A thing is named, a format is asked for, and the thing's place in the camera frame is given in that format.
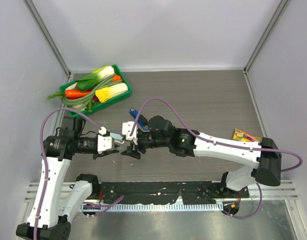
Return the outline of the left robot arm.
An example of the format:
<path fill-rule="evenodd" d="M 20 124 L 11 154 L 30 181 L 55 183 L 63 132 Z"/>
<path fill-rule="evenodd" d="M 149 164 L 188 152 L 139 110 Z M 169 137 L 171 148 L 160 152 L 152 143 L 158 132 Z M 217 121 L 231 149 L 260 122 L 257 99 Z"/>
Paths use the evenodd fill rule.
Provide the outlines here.
<path fill-rule="evenodd" d="M 99 196 L 101 185 L 93 174 L 80 174 L 73 189 L 61 200 L 64 178 L 75 154 L 90 154 L 94 158 L 117 153 L 113 134 L 102 127 L 95 137 L 83 134 L 86 120 L 65 117 L 63 127 L 43 141 L 46 158 L 41 162 L 41 176 L 35 201 L 25 223 L 16 228 L 24 240 L 67 240 L 71 222 L 88 198 Z"/>

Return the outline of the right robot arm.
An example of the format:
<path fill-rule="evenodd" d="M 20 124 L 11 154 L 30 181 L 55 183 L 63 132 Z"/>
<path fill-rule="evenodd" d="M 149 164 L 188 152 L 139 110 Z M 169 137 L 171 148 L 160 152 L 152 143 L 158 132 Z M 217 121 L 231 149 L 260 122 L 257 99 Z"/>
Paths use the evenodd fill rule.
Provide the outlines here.
<path fill-rule="evenodd" d="M 219 191 L 226 198 L 256 183 L 270 187 L 281 184 L 282 154 L 271 138 L 264 137 L 260 142 L 217 138 L 175 127 L 159 115 L 149 120 L 148 129 L 143 132 L 132 121 L 124 122 L 122 135 L 130 146 L 122 154 L 140 159 L 147 149 L 167 147 L 178 157 L 212 157 L 242 164 L 240 169 L 221 177 Z"/>

